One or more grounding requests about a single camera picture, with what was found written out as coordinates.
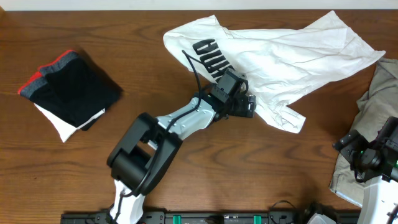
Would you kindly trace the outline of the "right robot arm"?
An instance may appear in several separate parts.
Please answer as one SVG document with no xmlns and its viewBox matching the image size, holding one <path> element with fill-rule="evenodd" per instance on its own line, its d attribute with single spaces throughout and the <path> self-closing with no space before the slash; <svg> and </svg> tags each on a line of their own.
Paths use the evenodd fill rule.
<svg viewBox="0 0 398 224">
<path fill-rule="evenodd" d="M 397 223 L 397 118 L 389 117 L 371 142 L 354 129 L 333 148 L 349 163 L 355 181 L 364 184 L 358 223 Z"/>
</svg>

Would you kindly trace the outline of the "white Puma t-shirt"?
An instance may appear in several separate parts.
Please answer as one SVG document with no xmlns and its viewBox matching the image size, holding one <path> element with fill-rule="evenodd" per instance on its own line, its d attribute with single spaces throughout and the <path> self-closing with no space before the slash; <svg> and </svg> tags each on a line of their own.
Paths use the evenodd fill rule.
<svg viewBox="0 0 398 224">
<path fill-rule="evenodd" d="M 291 133 L 299 133 L 305 122 L 290 108 L 292 103 L 383 56 L 334 12 L 299 30 L 229 30 L 209 16 L 166 32 L 163 41 L 181 64 L 210 82 L 227 68 L 244 73 L 256 96 L 256 113 Z"/>
</svg>

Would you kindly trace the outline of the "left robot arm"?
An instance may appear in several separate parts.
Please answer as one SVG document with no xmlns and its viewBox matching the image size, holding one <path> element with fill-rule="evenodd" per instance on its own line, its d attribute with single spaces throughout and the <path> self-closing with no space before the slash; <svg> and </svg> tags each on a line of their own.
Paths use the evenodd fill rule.
<svg viewBox="0 0 398 224">
<path fill-rule="evenodd" d="M 140 114 L 107 159 L 116 187 L 111 223 L 141 219 L 145 196 L 161 181 L 184 139 L 228 116 L 252 118 L 256 97 L 247 94 L 248 88 L 246 80 L 210 83 L 173 113 Z"/>
</svg>

